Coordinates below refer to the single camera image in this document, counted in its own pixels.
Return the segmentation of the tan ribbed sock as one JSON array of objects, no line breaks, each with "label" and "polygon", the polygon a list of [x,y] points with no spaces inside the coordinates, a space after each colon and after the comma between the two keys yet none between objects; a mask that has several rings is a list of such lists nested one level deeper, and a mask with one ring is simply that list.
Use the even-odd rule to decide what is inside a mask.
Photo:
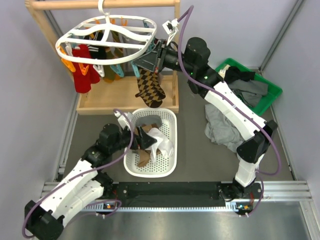
[{"label": "tan ribbed sock", "polygon": [[[143,124],[141,127],[146,133],[148,133],[152,128],[157,128],[157,129],[159,128],[156,123],[153,123],[150,125]],[[151,159],[151,151],[138,149],[137,154],[139,155],[139,162],[137,163],[137,166],[139,168],[146,166]]]}]

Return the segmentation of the brown argyle sock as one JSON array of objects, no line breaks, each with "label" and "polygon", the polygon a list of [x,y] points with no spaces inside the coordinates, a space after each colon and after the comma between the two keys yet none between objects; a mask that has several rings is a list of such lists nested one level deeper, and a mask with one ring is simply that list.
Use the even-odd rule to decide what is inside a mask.
[{"label": "brown argyle sock", "polygon": [[159,108],[166,94],[158,81],[158,75],[143,68],[138,70],[140,75],[137,78],[138,93],[135,97],[141,98],[149,108]]}]

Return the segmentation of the white oval clip hanger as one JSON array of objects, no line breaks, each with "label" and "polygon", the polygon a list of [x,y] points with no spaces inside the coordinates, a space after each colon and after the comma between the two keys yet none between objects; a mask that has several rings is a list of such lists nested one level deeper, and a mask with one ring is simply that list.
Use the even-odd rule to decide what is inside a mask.
[{"label": "white oval clip hanger", "polygon": [[[101,16],[93,17],[79,23],[77,26],[69,30],[56,41],[55,50],[62,59],[74,63],[83,63],[90,65],[117,65],[126,62],[131,62],[143,55],[147,51],[148,47],[150,46],[150,44],[156,36],[157,24],[153,20],[149,18],[144,18],[142,16],[111,15],[109,12],[104,11],[103,3],[103,0],[99,0],[97,2],[97,7],[99,12],[101,13]],[[145,21],[152,25],[152,27],[122,26],[113,24],[111,22],[112,19],[135,20],[142,22]],[[100,41],[84,39],[85,36],[98,31],[101,31],[103,33],[103,37]],[[120,33],[121,35],[133,41],[137,41],[138,43],[133,44],[109,41],[109,35],[112,32]],[[126,50],[132,49],[136,50],[136,52],[131,55],[114,59],[80,58],[74,57],[72,53],[65,54],[62,52],[61,47],[68,47],[70,44],[94,45],[110,48],[122,48]]]}]

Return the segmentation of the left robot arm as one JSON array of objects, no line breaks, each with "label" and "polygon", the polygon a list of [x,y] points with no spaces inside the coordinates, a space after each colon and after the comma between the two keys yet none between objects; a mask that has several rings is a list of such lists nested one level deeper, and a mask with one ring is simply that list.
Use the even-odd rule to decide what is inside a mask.
[{"label": "left robot arm", "polygon": [[107,124],[96,142],[78,160],[69,174],[47,195],[29,201],[24,208],[22,235],[26,239],[56,240],[64,228],[93,201],[109,198],[113,181],[102,170],[113,165],[111,157],[124,150],[144,150],[157,143],[143,128],[130,125],[120,129]]}]

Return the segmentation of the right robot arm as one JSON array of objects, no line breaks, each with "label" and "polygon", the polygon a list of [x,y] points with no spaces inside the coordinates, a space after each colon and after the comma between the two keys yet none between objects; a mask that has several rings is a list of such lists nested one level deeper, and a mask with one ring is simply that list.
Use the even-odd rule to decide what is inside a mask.
[{"label": "right robot arm", "polygon": [[190,38],[184,52],[158,40],[152,50],[133,60],[133,64],[156,74],[163,68],[184,73],[191,91],[215,106],[235,126],[244,142],[236,149],[239,165],[232,188],[237,197],[245,198],[252,191],[265,153],[275,146],[273,137],[278,125],[256,115],[232,92],[209,66],[210,54],[207,43],[200,37]]}]

